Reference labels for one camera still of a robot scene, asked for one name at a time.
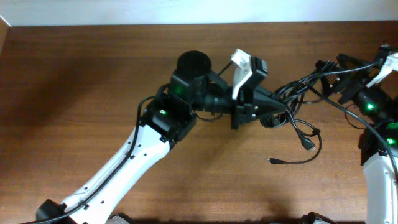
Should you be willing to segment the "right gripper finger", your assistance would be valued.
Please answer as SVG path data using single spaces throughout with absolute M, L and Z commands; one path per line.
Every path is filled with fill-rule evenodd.
M 343 71 L 338 63 L 332 61 L 318 60 L 315 64 L 317 72 L 339 72 Z M 332 95 L 341 92 L 346 87 L 347 78 L 343 74 L 331 74 L 320 78 L 323 95 Z
M 377 62 L 368 62 L 346 54 L 338 54 L 336 59 L 342 70 L 353 70 L 338 74 L 339 78 L 368 78 L 371 69 L 378 66 Z

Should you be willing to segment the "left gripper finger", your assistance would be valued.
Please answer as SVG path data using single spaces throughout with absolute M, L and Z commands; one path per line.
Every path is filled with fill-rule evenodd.
M 255 100 L 254 101 L 254 115 L 255 119 L 268 118 L 275 114 L 283 113 L 286 110 L 286 106 L 273 99 Z
M 278 100 L 271 91 L 265 89 L 263 86 L 255 87 L 254 98 L 256 100 L 262 100 L 262 101 L 270 100 L 270 101 L 280 102 L 280 100 Z

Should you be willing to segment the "black cable silver plug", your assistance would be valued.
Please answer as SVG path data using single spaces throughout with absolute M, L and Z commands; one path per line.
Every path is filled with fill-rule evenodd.
M 307 151 L 314 151 L 315 150 L 315 144 L 313 143 L 312 140 L 309 139 L 309 137 L 314 137 L 316 136 L 316 128 L 312 125 L 307 123 L 306 121 L 302 121 L 299 119 L 295 119 L 294 118 L 294 113 L 297 112 L 302 103 L 303 103 L 303 99 L 304 99 L 304 95 L 301 95 L 300 98 L 297 100 L 297 105 L 296 102 L 292 102 L 292 106 L 293 107 L 293 113 L 291 113 L 291 110 L 289 108 L 287 108 L 287 110 L 285 111 L 285 115 L 286 115 L 286 119 L 287 121 L 293 126 L 293 128 L 295 129 L 295 132 L 297 133 L 299 139 L 301 140 L 301 144 L 302 146 L 307 150 Z M 312 128 L 313 133 L 312 134 L 308 134 L 303 132 L 296 124 L 296 122 L 298 123 L 302 123 L 305 124 L 307 126 L 309 126 L 310 128 Z

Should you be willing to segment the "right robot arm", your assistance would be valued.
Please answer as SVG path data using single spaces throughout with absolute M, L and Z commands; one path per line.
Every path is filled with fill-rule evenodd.
M 361 151 L 367 191 L 367 223 L 397 223 L 397 99 L 380 83 L 397 71 L 397 52 L 379 52 L 374 62 L 339 54 L 336 65 L 319 60 L 321 84 L 326 96 L 341 93 L 338 103 L 352 101 L 371 120 L 358 147 Z

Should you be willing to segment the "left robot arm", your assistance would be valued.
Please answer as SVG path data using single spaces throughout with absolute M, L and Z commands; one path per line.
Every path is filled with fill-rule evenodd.
M 61 203 L 45 201 L 37 223 L 105 223 L 134 184 L 193 129 L 197 112 L 228 114 L 231 128 L 283 113 L 285 105 L 261 87 L 265 61 L 237 50 L 233 83 L 211 69 L 203 52 L 179 56 L 169 83 L 137 109 L 136 126 L 117 153 L 80 189 Z

